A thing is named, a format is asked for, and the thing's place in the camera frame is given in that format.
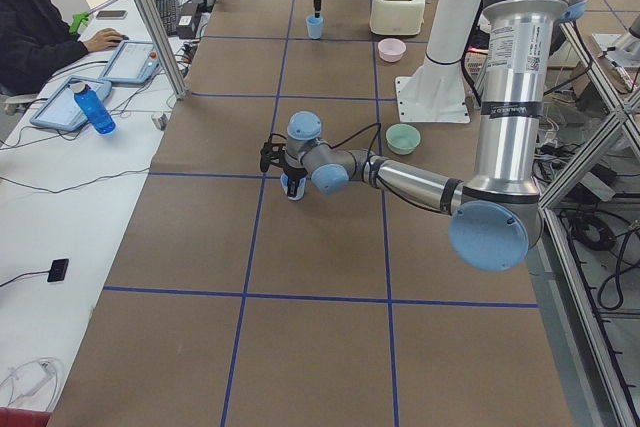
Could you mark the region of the person's hand on mouse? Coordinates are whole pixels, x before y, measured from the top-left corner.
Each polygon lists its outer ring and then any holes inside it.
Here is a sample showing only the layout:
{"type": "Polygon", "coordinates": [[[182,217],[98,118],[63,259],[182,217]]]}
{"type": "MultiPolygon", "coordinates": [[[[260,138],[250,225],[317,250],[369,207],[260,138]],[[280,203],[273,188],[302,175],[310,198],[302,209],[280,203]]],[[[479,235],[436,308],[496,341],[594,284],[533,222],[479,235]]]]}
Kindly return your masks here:
{"type": "Polygon", "coordinates": [[[100,52],[115,47],[123,38],[124,36],[118,31],[106,28],[84,41],[84,45],[89,53],[100,52]]]}

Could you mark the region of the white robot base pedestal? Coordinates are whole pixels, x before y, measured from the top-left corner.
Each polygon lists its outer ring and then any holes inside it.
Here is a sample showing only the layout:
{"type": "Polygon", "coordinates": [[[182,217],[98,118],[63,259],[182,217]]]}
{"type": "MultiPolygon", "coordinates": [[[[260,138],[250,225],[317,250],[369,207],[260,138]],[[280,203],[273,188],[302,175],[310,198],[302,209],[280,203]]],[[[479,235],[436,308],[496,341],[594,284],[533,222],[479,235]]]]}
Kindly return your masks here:
{"type": "Polygon", "coordinates": [[[438,0],[422,66],[395,79],[400,121],[470,121],[461,63],[480,2],[438,0]]]}

